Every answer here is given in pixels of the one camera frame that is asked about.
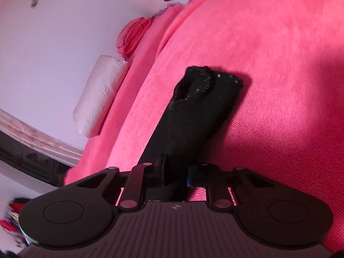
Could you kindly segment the white framed dark doorway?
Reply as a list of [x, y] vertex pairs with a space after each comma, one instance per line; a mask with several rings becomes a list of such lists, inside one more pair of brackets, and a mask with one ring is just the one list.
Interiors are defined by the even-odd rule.
[[61, 187], [83, 154], [79, 147], [55, 139], [1, 110], [1, 161], [54, 187]]

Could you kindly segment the pile of colourful clothes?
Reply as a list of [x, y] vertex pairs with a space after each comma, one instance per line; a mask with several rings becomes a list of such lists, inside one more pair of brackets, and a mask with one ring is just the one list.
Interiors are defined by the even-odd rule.
[[28, 201], [30, 199], [25, 197], [11, 199], [1, 218], [1, 228], [14, 239], [16, 247], [20, 249], [24, 248], [27, 242], [19, 226], [19, 213]]

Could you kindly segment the pink bed blanket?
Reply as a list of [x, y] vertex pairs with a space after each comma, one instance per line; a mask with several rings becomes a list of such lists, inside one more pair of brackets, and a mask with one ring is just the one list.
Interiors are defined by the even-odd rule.
[[123, 82], [65, 183], [136, 165], [185, 69], [208, 66], [244, 89], [206, 161], [323, 200], [333, 212], [325, 244], [343, 249], [343, 0], [191, 0], [154, 55], [145, 79]]

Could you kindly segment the black pants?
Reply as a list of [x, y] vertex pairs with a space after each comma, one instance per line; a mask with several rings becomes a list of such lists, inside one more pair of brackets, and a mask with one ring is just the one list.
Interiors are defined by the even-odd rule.
[[190, 66], [174, 88], [140, 163], [152, 163], [155, 175], [144, 181], [146, 200], [188, 199], [189, 171], [201, 164], [202, 150], [229, 117], [242, 80], [208, 66]]

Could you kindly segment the red ruffled pillow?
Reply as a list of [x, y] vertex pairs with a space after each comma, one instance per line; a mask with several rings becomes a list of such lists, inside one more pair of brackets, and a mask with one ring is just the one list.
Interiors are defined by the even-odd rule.
[[152, 23], [153, 17], [138, 17], [124, 26], [117, 37], [115, 45], [118, 54], [123, 59], [129, 59], [131, 57]]

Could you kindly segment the white patterned pillow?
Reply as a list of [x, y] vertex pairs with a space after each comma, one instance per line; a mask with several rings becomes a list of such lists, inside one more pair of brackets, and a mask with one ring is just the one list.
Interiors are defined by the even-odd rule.
[[100, 55], [74, 109], [79, 134], [87, 138], [99, 134], [104, 119], [129, 69], [129, 63]]

